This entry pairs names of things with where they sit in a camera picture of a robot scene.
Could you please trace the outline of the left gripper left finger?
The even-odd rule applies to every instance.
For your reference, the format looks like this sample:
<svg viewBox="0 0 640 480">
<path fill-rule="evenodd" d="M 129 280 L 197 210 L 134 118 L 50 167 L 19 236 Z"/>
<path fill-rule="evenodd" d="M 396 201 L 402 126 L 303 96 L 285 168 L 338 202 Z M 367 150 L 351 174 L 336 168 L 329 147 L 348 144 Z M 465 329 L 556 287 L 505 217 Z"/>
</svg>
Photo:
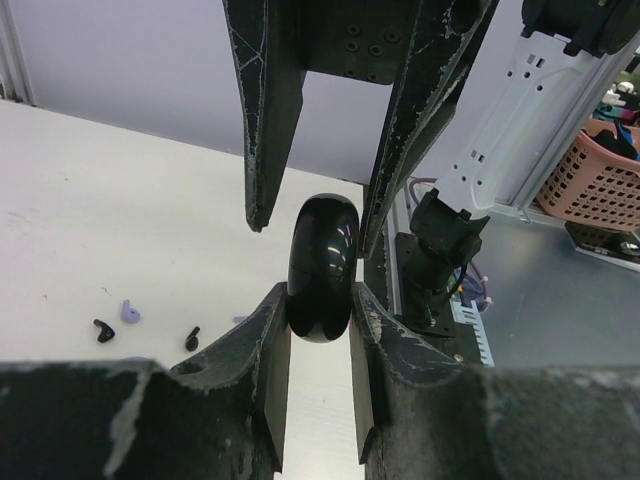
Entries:
<svg viewBox="0 0 640 480">
<path fill-rule="evenodd" d="M 189 392 L 180 431 L 207 472 L 283 469 L 291 356 L 286 297 L 286 284 L 276 284 L 243 322 L 171 368 Z"/>
</svg>

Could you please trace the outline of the pink plastic basket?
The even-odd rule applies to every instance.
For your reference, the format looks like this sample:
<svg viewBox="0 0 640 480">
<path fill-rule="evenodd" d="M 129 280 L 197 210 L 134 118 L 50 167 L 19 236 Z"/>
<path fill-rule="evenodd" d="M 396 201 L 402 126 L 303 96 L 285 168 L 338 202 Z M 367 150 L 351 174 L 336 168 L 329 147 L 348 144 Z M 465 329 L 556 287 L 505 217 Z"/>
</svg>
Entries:
<svg viewBox="0 0 640 480">
<path fill-rule="evenodd" d="M 548 215 L 609 230 L 639 229 L 639 162 L 594 140 L 611 122 L 589 119 L 535 200 Z"/>
</svg>

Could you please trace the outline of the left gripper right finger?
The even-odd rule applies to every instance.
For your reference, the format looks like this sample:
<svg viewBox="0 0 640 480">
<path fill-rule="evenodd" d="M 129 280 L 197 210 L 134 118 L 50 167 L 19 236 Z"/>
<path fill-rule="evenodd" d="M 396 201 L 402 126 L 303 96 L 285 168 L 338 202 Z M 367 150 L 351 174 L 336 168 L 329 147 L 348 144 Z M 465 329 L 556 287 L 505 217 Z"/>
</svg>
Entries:
<svg viewBox="0 0 640 480">
<path fill-rule="evenodd" d="M 352 290 L 349 340 L 359 463 L 400 464 L 427 448 L 429 390 L 463 366 L 397 321 L 361 282 Z"/>
</svg>

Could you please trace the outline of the purple earbud charging case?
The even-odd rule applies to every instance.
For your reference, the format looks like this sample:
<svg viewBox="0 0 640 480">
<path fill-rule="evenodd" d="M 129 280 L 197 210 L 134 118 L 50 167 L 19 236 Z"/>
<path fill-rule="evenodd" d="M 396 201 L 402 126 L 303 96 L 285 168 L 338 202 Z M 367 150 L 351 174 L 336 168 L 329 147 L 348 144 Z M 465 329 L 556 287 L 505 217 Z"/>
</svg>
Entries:
<svg viewBox="0 0 640 480">
<path fill-rule="evenodd" d="M 149 359 L 146 357 L 139 357 L 139 356 L 128 357 L 123 359 L 123 361 L 125 362 L 146 362 L 148 360 Z"/>
</svg>

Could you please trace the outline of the right aluminium frame post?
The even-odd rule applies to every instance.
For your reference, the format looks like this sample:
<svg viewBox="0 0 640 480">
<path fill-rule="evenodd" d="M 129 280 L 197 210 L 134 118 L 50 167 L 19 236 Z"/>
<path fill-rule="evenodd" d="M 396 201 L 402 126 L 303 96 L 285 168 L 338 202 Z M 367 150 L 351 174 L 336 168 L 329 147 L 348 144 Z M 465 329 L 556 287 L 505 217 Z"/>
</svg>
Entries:
<svg viewBox="0 0 640 480">
<path fill-rule="evenodd" d="M 1 98 L 35 106 L 10 2 L 1 0 Z"/>
</svg>

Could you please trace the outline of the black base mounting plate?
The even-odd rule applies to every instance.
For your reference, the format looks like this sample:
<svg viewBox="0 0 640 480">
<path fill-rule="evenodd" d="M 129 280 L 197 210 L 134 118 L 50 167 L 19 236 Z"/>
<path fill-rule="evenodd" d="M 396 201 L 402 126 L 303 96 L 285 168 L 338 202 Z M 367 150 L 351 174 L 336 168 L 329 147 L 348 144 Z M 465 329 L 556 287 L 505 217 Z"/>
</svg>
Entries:
<svg viewBox="0 0 640 480">
<path fill-rule="evenodd" d="M 385 247 L 392 315 L 413 333 L 434 342 L 453 339 L 457 334 L 450 304 L 453 271 L 430 260 L 412 233 L 389 226 Z"/>
</svg>

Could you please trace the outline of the black earbud charging case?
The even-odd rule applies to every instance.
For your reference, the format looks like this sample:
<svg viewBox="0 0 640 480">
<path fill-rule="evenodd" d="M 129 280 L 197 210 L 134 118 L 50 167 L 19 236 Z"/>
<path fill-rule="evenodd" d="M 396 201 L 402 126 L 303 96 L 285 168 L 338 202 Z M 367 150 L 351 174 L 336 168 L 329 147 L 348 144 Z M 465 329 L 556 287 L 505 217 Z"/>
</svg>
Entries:
<svg viewBox="0 0 640 480">
<path fill-rule="evenodd" d="M 359 215 L 336 194 L 318 194 L 295 222 L 287 278 L 286 318 L 293 333 L 313 343 L 342 336 L 352 311 Z"/>
</svg>

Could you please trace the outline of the black earbud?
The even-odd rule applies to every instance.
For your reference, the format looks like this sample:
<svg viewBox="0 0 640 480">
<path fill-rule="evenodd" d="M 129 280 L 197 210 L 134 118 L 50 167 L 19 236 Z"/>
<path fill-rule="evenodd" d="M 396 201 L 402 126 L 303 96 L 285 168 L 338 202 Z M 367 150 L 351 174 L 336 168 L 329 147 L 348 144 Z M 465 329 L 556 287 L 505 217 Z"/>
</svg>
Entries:
<svg viewBox="0 0 640 480">
<path fill-rule="evenodd" d="M 93 325 L 99 329 L 99 333 L 96 338 L 98 343 L 105 344 L 115 338 L 116 336 L 115 330 L 105 321 L 100 319 L 94 319 Z"/>
<path fill-rule="evenodd" d="M 200 332 L 200 327 L 196 326 L 187 335 L 184 341 L 184 347 L 188 352 L 194 352 L 199 348 L 199 337 L 198 337 L 199 332 Z"/>
</svg>

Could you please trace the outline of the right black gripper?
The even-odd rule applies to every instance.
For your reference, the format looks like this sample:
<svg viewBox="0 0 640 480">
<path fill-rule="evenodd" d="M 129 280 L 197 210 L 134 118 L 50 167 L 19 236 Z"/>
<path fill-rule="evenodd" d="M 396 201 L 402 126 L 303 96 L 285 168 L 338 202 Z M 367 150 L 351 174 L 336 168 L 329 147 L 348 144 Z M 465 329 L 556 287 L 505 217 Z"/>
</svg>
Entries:
<svg viewBox="0 0 640 480">
<path fill-rule="evenodd" d="M 303 1 L 298 9 L 296 1 L 225 1 L 249 228 L 261 232 L 273 214 L 303 105 L 304 70 L 394 82 L 360 225 L 359 256 L 368 259 L 400 187 L 452 119 L 497 6 L 337 0 Z"/>
</svg>

